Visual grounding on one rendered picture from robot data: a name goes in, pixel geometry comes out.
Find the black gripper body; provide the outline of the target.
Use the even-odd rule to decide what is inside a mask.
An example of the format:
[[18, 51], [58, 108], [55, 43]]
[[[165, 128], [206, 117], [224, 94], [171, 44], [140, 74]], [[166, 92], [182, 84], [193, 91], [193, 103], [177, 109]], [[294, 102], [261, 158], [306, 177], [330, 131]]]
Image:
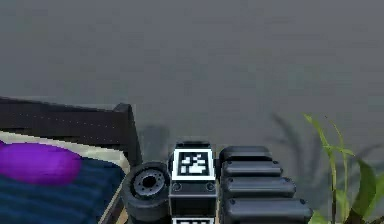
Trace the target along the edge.
[[125, 224], [171, 224], [167, 165], [147, 162], [131, 169], [122, 182]]

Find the dark wooden bed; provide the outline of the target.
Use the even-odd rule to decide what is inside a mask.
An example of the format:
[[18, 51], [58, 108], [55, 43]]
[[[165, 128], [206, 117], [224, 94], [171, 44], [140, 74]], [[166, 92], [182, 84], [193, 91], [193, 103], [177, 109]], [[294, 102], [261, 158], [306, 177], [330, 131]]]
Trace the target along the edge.
[[0, 97], [0, 141], [40, 143], [81, 156], [66, 185], [37, 185], [0, 175], [0, 224], [115, 224], [121, 184], [142, 163], [132, 107], [60, 105]]

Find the purple pillow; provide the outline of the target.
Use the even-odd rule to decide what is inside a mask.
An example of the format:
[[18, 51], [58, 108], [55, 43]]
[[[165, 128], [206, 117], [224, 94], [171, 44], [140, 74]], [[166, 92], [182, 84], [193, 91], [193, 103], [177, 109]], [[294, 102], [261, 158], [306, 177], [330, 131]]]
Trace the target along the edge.
[[66, 185], [80, 172], [81, 156], [40, 143], [0, 141], [0, 175], [37, 185]]

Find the green house plant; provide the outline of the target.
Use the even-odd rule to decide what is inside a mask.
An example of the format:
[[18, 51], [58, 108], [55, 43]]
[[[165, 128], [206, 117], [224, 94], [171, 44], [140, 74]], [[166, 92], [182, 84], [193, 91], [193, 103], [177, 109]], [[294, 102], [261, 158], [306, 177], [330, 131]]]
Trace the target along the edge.
[[[324, 129], [313, 116], [304, 113], [305, 120], [316, 130], [321, 147], [328, 156], [331, 176], [331, 220], [326, 220], [318, 211], [314, 211], [308, 224], [384, 224], [384, 215], [369, 220], [369, 216], [376, 208], [377, 203], [384, 199], [384, 173], [376, 175], [374, 169], [363, 159], [358, 157], [351, 149], [345, 147], [344, 137], [337, 125], [330, 120], [335, 129], [339, 144], [330, 144]], [[342, 155], [344, 169], [344, 187], [337, 188], [337, 168], [335, 153]], [[359, 165], [359, 189], [352, 204], [348, 200], [348, 158], [351, 157]]]

